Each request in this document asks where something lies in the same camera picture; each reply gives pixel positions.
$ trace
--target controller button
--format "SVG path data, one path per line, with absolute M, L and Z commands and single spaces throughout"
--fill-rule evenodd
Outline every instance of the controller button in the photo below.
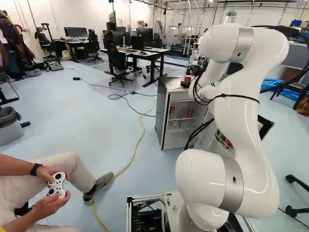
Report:
M 58 179 L 60 179 L 61 178 L 61 174 L 57 174 L 56 176 L 55 176 L 55 178 L 58 180 Z

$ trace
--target game controller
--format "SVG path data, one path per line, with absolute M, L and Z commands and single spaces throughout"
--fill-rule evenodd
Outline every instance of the game controller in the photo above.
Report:
M 47 183 L 47 187 L 49 191 L 47 196 L 54 196 L 55 194 L 59 194 L 59 198 L 64 198 L 66 196 L 66 191 L 63 189 L 63 184 L 66 180 L 66 174 L 63 172 L 58 172 L 52 175 L 55 179 L 54 183 Z

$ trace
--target caster wheel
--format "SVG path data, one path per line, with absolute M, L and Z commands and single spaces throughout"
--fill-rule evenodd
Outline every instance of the caster wheel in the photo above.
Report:
M 295 182 L 295 177 L 293 175 L 287 175 L 285 179 L 291 184 Z
M 296 217 L 297 216 L 297 210 L 293 209 L 290 205 L 288 205 L 285 208 L 285 212 L 290 215 L 291 217 Z

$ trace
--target sneaker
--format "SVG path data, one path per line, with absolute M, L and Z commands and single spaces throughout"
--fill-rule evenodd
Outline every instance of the sneaker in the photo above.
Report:
M 91 203 L 93 202 L 94 196 L 96 193 L 102 189 L 105 188 L 113 178 L 113 173 L 106 173 L 103 176 L 101 176 L 99 179 L 97 179 L 95 186 L 87 193 L 83 194 L 83 200 L 85 203 Z

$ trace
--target gray trash bin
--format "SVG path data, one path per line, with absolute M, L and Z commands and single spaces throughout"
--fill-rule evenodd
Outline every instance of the gray trash bin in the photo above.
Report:
M 24 131 L 18 121 L 21 115 L 12 107 L 0 109 L 0 146 L 18 139 L 24 135 Z

